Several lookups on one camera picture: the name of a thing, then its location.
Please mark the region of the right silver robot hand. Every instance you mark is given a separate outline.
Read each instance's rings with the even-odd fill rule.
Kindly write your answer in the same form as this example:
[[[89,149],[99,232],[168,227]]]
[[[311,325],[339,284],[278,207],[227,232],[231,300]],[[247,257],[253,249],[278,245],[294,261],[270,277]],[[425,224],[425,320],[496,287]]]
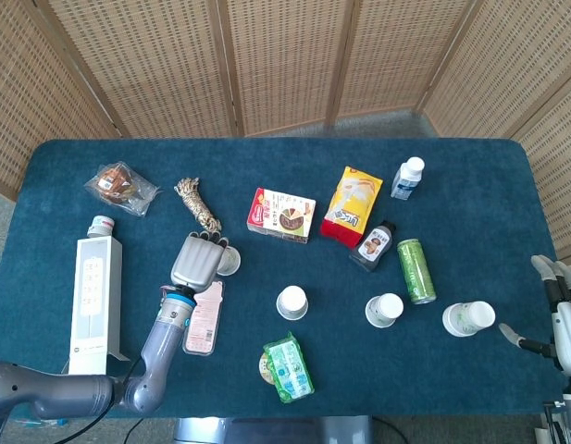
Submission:
[[[553,340],[541,343],[527,339],[505,323],[500,323],[499,329],[517,348],[553,359],[555,366],[571,377],[571,265],[552,261],[544,255],[533,255],[530,262],[544,285],[551,310]]]

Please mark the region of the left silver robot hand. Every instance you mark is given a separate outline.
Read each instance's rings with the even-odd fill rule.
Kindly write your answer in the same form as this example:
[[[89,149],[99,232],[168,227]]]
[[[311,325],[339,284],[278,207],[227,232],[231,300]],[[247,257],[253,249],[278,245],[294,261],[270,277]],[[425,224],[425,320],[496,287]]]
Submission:
[[[201,293],[212,284],[229,239],[218,232],[191,232],[172,266],[170,280],[176,287]]]

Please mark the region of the white floral paper cup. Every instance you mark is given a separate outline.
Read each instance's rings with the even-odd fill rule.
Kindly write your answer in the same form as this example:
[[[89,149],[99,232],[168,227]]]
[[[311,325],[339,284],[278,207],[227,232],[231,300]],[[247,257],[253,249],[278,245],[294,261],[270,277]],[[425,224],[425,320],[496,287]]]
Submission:
[[[221,256],[217,274],[223,277],[231,276],[239,270],[240,265],[241,256],[239,252],[234,247],[228,246]]]
[[[365,307],[365,316],[376,328],[391,327],[403,313],[403,301],[394,293],[372,297]]]
[[[278,313],[286,320],[297,321],[305,316],[308,300],[304,290],[298,286],[286,287],[276,300]]]
[[[495,318],[495,311],[487,302],[463,302],[448,306],[442,314],[442,323],[451,335],[465,338],[491,327]]]

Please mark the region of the flat white blister pack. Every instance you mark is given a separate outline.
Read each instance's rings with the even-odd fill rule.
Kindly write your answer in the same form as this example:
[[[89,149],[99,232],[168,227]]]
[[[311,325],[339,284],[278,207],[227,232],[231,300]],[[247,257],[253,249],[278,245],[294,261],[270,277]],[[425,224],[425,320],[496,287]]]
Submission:
[[[208,356],[213,353],[221,306],[224,282],[216,279],[204,292],[194,296],[196,306],[186,327],[182,349],[186,354]]]

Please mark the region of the red and white cake box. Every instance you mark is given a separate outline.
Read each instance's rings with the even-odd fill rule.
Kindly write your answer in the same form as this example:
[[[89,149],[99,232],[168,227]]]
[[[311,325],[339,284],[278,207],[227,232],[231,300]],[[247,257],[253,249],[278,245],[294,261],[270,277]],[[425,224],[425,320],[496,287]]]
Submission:
[[[313,199],[257,188],[247,227],[263,235],[306,244],[315,208]]]

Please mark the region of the white power strip box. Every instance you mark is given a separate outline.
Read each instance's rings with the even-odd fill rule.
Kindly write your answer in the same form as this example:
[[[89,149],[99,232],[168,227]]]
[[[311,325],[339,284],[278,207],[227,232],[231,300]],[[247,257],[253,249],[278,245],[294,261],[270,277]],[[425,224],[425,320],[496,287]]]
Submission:
[[[77,242],[68,373],[104,375],[120,351],[122,245],[112,236]]]

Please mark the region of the bread in clear bag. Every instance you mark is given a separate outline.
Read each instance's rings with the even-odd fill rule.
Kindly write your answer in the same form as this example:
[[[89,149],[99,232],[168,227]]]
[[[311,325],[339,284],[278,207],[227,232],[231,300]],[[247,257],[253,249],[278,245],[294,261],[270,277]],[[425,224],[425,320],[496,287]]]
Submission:
[[[84,188],[95,198],[133,215],[146,215],[159,188],[124,162],[100,166]]]

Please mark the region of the round beige printed disc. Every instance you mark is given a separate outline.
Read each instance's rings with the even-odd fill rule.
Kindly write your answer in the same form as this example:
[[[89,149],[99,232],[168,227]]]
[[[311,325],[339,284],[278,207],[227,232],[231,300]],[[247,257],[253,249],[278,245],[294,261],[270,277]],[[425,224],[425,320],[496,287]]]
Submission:
[[[267,355],[265,353],[263,353],[259,359],[258,370],[259,370],[259,374],[261,375],[261,377],[263,378],[263,380],[265,382],[267,382],[269,385],[272,385],[272,386],[275,385],[275,380],[274,380],[274,377],[272,376],[272,373],[269,369],[268,358],[267,358]]]

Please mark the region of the green wrapped snack packet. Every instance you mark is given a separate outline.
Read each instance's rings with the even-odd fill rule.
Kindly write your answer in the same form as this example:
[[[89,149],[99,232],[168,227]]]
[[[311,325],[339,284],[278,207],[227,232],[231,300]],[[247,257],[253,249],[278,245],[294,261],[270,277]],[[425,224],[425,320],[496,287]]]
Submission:
[[[315,392],[300,344],[291,331],[284,339],[265,344],[263,350],[281,402],[298,401]]]

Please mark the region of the yellow and red snack bag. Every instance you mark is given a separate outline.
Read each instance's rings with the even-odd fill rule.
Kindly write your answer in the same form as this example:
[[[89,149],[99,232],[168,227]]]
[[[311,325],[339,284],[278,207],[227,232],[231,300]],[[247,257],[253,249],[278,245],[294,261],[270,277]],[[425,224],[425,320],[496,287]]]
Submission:
[[[332,195],[320,233],[353,249],[363,238],[382,179],[347,166]]]

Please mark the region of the green drink can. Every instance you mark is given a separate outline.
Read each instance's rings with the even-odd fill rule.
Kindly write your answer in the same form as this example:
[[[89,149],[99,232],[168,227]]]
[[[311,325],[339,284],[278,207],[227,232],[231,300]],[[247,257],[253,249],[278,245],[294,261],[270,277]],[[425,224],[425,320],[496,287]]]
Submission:
[[[420,241],[402,240],[397,245],[397,251],[411,302],[413,304],[434,302],[437,294]]]

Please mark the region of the dark sauce squeeze bottle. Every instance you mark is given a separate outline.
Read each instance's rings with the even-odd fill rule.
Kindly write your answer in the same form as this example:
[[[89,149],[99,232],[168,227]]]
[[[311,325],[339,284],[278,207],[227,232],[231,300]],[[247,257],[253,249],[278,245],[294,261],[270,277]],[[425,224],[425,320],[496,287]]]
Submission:
[[[382,221],[365,235],[351,251],[349,258],[366,271],[373,271],[381,256],[390,249],[395,230],[396,226],[392,222]]]

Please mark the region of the blue table mat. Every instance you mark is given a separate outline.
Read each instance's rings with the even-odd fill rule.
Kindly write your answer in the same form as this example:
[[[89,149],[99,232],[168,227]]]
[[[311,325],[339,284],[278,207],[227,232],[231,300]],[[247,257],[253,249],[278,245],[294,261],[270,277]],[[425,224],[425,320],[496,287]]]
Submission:
[[[372,327],[367,301],[406,286],[395,250],[368,272],[312,227],[306,244],[252,232],[257,188],[316,201],[317,225],[349,166],[390,183],[398,166],[425,161],[406,201],[379,192],[369,219],[418,239],[437,299],[407,304],[392,327]],[[159,188],[145,216],[101,202],[84,188],[100,166],[124,162]],[[115,220],[123,248],[120,349],[136,357],[155,321],[160,287],[197,223],[174,190],[196,177],[241,254],[224,281],[216,347],[178,352],[162,416],[532,413],[560,396],[551,361],[519,350],[497,328],[459,339],[444,309],[488,302],[499,321],[546,340],[550,310],[530,258],[553,255],[552,239],[523,147],[494,139],[52,140],[34,152],[0,263],[0,361],[57,373],[68,359],[77,241],[97,215]],[[284,319],[276,300],[302,288],[308,310]],[[315,392],[291,403],[263,380],[263,347],[297,338]]]

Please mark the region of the blue item on floor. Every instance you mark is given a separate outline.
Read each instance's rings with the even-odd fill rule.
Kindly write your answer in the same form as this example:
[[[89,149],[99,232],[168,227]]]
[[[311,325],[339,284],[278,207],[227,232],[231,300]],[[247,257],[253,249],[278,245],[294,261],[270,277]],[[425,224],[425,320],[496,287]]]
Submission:
[[[38,419],[38,418],[16,418],[14,423],[29,428],[61,427],[68,423],[67,419]]]

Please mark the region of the wicker folding screen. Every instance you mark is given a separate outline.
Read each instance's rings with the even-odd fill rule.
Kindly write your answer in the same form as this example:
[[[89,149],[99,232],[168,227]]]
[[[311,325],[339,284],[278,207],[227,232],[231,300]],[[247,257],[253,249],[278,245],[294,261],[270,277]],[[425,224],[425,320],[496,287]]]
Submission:
[[[571,0],[0,0],[0,252],[54,138],[520,142],[571,264]]]

